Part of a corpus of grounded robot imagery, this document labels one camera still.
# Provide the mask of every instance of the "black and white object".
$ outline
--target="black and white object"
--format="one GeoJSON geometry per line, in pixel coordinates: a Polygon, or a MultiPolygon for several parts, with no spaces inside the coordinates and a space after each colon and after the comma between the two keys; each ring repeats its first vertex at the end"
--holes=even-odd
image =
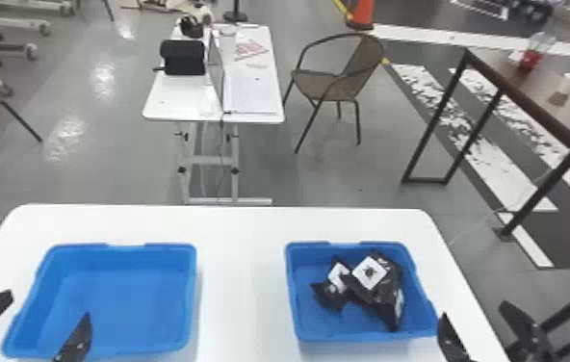
{"type": "Polygon", "coordinates": [[[372,250],[350,274],[341,279],[358,298],[373,307],[389,330],[400,327],[404,309],[402,267],[372,250]]]}
{"type": "Polygon", "coordinates": [[[350,267],[338,257],[332,257],[332,268],[327,279],[321,283],[310,283],[319,303],[330,309],[341,311],[350,300],[351,291],[341,276],[349,275],[350,267]]]}

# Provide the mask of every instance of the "blue plastic bin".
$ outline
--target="blue plastic bin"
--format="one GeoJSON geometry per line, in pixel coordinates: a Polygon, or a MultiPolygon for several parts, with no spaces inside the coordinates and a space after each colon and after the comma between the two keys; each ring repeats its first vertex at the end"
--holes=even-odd
{"type": "Polygon", "coordinates": [[[49,359],[90,312],[88,357],[181,349],[189,340],[195,249],[185,244],[54,246],[2,351],[49,359]]]}
{"type": "Polygon", "coordinates": [[[294,329],[301,341],[381,342],[436,334],[438,318],[435,310],[418,280],[411,255],[400,243],[289,243],[285,247],[285,259],[294,329]],[[403,268],[405,304],[402,325],[396,332],[388,331],[374,311],[354,303],[347,303],[341,312],[321,307],[310,288],[310,283],[326,279],[332,256],[341,257],[353,268],[374,248],[403,268]]]}

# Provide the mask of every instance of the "table leg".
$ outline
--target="table leg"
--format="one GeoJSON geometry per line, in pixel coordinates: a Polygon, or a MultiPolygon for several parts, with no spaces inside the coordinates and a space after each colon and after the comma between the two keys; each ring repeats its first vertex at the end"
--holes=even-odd
{"type": "Polygon", "coordinates": [[[500,90],[497,90],[496,94],[494,94],[494,97],[487,105],[487,108],[485,108],[485,111],[482,113],[482,116],[480,116],[479,122],[476,124],[476,126],[474,126],[472,133],[469,135],[469,139],[467,139],[467,142],[462,146],[460,153],[458,153],[458,155],[455,156],[455,160],[453,160],[452,165],[449,167],[449,170],[447,171],[445,178],[442,179],[443,184],[447,185],[449,181],[452,180],[453,174],[460,166],[462,160],[465,159],[465,155],[467,155],[467,153],[469,152],[469,148],[472,147],[472,144],[474,144],[476,139],[479,137],[480,131],[482,131],[482,128],[484,128],[485,124],[487,124],[487,120],[492,115],[492,112],[494,112],[494,110],[496,109],[496,106],[499,105],[499,101],[501,100],[502,95],[503,94],[501,93],[500,90]]]}
{"type": "MultiPolygon", "coordinates": [[[[196,124],[191,124],[191,130],[194,129],[193,126],[196,127],[196,124]]],[[[193,156],[193,148],[191,143],[193,142],[193,137],[196,137],[196,134],[193,134],[193,132],[191,134],[186,132],[186,127],[184,127],[182,122],[175,122],[175,129],[175,136],[177,136],[177,173],[179,173],[179,183],[182,189],[182,199],[184,201],[184,204],[188,205],[191,203],[190,184],[192,166],[190,163],[190,158],[193,156]]]]}
{"type": "Polygon", "coordinates": [[[445,93],[442,95],[442,99],[440,99],[440,103],[438,104],[438,108],[435,110],[431,121],[428,123],[427,130],[425,131],[424,135],[420,139],[418,146],[415,148],[415,152],[413,152],[413,156],[411,157],[411,161],[408,163],[406,167],[406,171],[402,176],[402,183],[408,182],[429,182],[429,183],[442,183],[443,179],[439,178],[427,178],[427,177],[411,177],[411,173],[413,173],[413,169],[415,168],[420,156],[425,150],[427,146],[428,140],[431,138],[435,127],[440,123],[440,116],[445,111],[445,107],[449,100],[452,98],[453,91],[455,90],[455,86],[457,86],[458,82],[460,81],[460,77],[462,76],[462,72],[467,67],[467,53],[465,53],[462,58],[460,59],[460,63],[458,64],[458,68],[453,74],[452,80],[449,82],[449,85],[445,89],[445,93]]]}
{"type": "MultiPolygon", "coordinates": [[[[206,140],[206,130],[209,128],[209,122],[202,123],[202,133],[199,138],[199,153],[204,153],[204,144],[206,140]]],[[[206,197],[206,187],[204,186],[204,165],[199,165],[199,190],[202,196],[206,197]]]]}
{"type": "Polygon", "coordinates": [[[238,190],[240,189],[240,132],[238,124],[233,125],[231,134],[231,159],[233,160],[231,165],[231,202],[236,204],[238,203],[238,190]]]}
{"type": "Polygon", "coordinates": [[[570,152],[563,158],[561,163],[557,166],[557,168],[553,169],[548,175],[548,178],[539,186],[538,189],[530,196],[528,201],[521,207],[521,209],[514,214],[512,220],[510,220],[499,233],[502,236],[508,236],[509,234],[514,231],[516,226],[518,226],[523,220],[532,212],[536,204],[541,201],[543,197],[546,196],[553,189],[553,187],[557,184],[557,182],[563,177],[563,175],[570,169],[570,152]]]}

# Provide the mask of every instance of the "white folding table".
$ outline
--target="white folding table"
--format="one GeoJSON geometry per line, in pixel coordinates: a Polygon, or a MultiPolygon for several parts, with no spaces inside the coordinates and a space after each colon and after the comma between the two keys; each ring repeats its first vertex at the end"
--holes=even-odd
{"type": "MultiPolygon", "coordinates": [[[[398,241],[408,248],[437,312],[447,312],[481,362],[508,362],[430,216],[420,210],[26,205],[0,226],[0,345],[45,252],[56,244],[190,243],[197,252],[196,308],[183,349],[125,361],[431,362],[435,338],[395,343],[302,344],[294,332],[284,247],[291,241],[398,241]]],[[[0,361],[9,360],[0,353],[0,361]]]]}
{"type": "MultiPolygon", "coordinates": [[[[204,32],[202,41],[206,46],[211,31],[204,32]]],[[[261,89],[271,89],[267,100],[273,107],[268,114],[223,114],[216,90],[208,74],[202,76],[167,76],[158,71],[150,94],[145,101],[142,115],[153,121],[172,121],[175,123],[177,136],[177,172],[186,204],[242,204],[271,205],[270,198],[239,198],[240,177],[240,133],[239,124],[278,124],[285,120],[280,100],[280,87],[273,57],[272,35],[270,28],[263,25],[244,24],[238,28],[238,36],[253,39],[268,49],[266,53],[235,62],[235,66],[248,66],[260,73],[261,89]],[[224,143],[231,144],[229,156],[195,154],[198,124],[201,126],[201,139],[204,142],[207,126],[211,123],[231,126],[229,137],[224,143]],[[231,197],[191,197],[190,185],[193,165],[231,166],[231,197]]],[[[179,27],[175,27],[171,39],[182,39],[179,27]]]]}

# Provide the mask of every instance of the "white painted stripe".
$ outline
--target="white painted stripe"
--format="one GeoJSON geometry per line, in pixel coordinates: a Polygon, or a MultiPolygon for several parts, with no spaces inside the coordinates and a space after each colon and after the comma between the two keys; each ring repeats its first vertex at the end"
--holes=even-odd
{"type": "MultiPolygon", "coordinates": [[[[435,110],[443,89],[440,83],[419,65],[392,65],[404,82],[413,89],[413,94],[430,110],[435,110]]],[[[467,141],[474,123],[458,104],[451,100],[440,119],[440,126],[447,129],[449,139],[458,149],[467,141]]],[[[465,156],[480,179],[501,201],[508,211],[518,211],[536,190],[531,180],[494,143],[485,137],[477,142],[465,156]]],[[[555,211],[557,207],[548,198],[543,198],[535,207],[539,211],[555,211]]]]}
{"type": "MultiPolygon", "coordinates": [[[[501,7],[501,5],[499,5],[499,4],[490,3],[490,2],[485,1],[485,0],[477,0],[477,1],[480,1],[483,4],[492,5],[492,6],[497,7],[497,8],[501,7]]],[[[472,5],[469,5],[469,4],[461,3],[458,0],[451,0],[451,3],[458,6],[458,7],[461,7],[463,9],[466,9],[466,10],[469,10],[469,11],[472,11],[475,13],[482,13],[484,15],[491,16],[491,17],[494,17],[496,19],[503,20],[503,21],[507,20],[507,13],[505,13],[505,17],[503,17],[503,14],[504,14],[503,8],[499,9],[499,13],[492,13],[492,12],[489,12],[489,11],[484,10],[484,9],[479,9],[479,8],[472,6],[472,5]]]]}
{"type": "MultiPolygon", "coordinates": [[[[498,213],[499,219],[507,224],[512,219],[512,214],[510,213],[498,213]]],[[[526,229],[519,225],[512,231],[512,236],[519,245],[526,251],[526,254],[532,259],[534,264],[539,268],[554,268],[555,264],[550,260],[548,255],[546,255],[541,247],[534,241],[532,236],[528,234],[526,229]]]]}
{"type": "MultiPolygon", "coordinates": [[[[464,71],[460,78],[460,83],[484,103],[496,93],[496,87],[473,69],[464,71]]],[[[510,129],[518,133],[528,146],[532,148],[534,153],[551,168],[556,168],[561,159],[568,153],[568,147],[563,145],[509,98],[505,96],[501,98],[495,114],[510,129]]],[[[570,169],[563,175],[563,179],[570,185],[570,169]]]]}
{"type": "MultiPolygon", "coordinates": [[[[412,28],[398,25],[375,24],[375,28],[370,33],[380,39],[397,41],[474,46],[503,50],[525,50],[528,47],[528,39],[525,38],[461,33],[451,30],[412,28]]],[[[557,42],[550,48],[548,54],[570,57],[570,42],[557,42]]]]}

